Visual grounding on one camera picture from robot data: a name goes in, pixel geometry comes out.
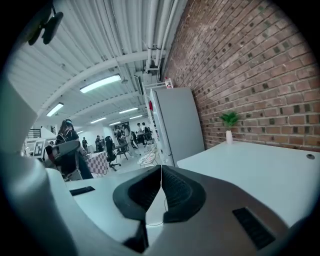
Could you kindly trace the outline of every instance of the fluorescent light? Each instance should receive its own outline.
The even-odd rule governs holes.
[[[127,110],[124,110],[124,111],[120,111],[119,114],[127,113],[127,112],[134,111],[134,110],[137,110],[137,109],[138,109],[137,107],[130,108],[130,109],[127,109]]]
[[[51,111],[46,114],[47,117],[51,117],[54,113],[56,113],[59,109],[61,109],[64,105],[62,103],[58,103]]]
[[[117,124],[120,124],[121,122],[114,122],[112,124],[109,124],[109,126],[114,126],[114,125],[117,125]]]
[[[110,83],[113,83],[113,82],[116,82],[119,80],[121,80],[121,77],[120,77],[120,75],[116,74],[116,75],[107,77],[105,79],[102,79],[100,81],[94,82],[92,84],[86,85],[85,87],[81,88],[80,91],[85,94],[85,93],[87,93],[93,89],[96,89],[100,86],[105,86],[107,84],[110,84]]]
[[[102,117],[102,118],[100,118],[98,120],[94,120],[94,121],[90,122],[90,124],[94,124],[94,123],[99,122],[99,121],[104,120],[104,119],[106,119],[106,117]]]
[[[130,119],[135,119],[135,118],[140,118],[140,117],[142,117],[142,114],[141,114],[141,115],[134,116],[134,117],[130,117]]]

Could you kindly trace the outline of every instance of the black vent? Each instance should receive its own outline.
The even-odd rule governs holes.
[[[236,209],[232,212],[258,250],[276,240],[247,208]]]

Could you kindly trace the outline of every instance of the ceiling pipe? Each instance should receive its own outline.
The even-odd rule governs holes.
[[[162,14],[160,18],[160,25],[159,25],[159,32],[158,32],[158,39],[156,42],[156,56],[155,56],[155,62],[154,62],[156,66],[159,65],[160,52],[163,45],[162,43],[164,39],[165,30],[166,31],[169,30],[168,26],[166,27],[166,24],[168,21],[171,3],[172,3],[172,0],[164,0],[164,3],[163,3],[163,9],[162,9]]]
[[[179,0],[174,0],[174,2],[173,2],[172,9],[171,9],[170,16],[169,16],[169,20],[168,20],[168,23],[166,25],[166,29],[165,29],[165,33],[164,33],[164,37],[163,37],[163,41],[162,41],[162,45],[161,45],[161,51],[158,50],[158,49],[156,50],[156,57],[155,57],[156,59],[158,57],[158,54],[162,58],[162,54],[163,54],[164,47],[165,47],[165,44],[166,44],[166,41],[167,41],[167,38],[168,38],[168,34],[169,34],[169,30],[170,30],[170,27],[171,27],[172,20],[174,19],[174,15],[175,15],[175,12],[176,12],[176,9],[177,9],[178,2],[179,2]]]
[[[149,24],[148,24],[148,61],[146,62],[146,68],[149,69],[151,65],[152,49],[154,47],[154,35],[155,35],[155,24],[157,19],[159,0],[151,0]]]

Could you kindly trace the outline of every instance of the black slot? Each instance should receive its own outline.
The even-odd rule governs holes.
[[[72,189],[72,190],[70,190],[70,193],[74,197],[74,196],[88,193],[88,192],[94,191],[94,190],[95,189],[92,186],[86,186],[86,187],[82,187],[82,188]]]
[[[232,213],[244,228],[258,250],[271,244],[276,238],[252,215],[247,208],[233,210]]]

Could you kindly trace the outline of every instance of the white table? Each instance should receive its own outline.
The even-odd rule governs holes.
[[[317,152],[224,142],[177,165],[235,184],[272,209],[289,227],[311,212],[319,196]]]

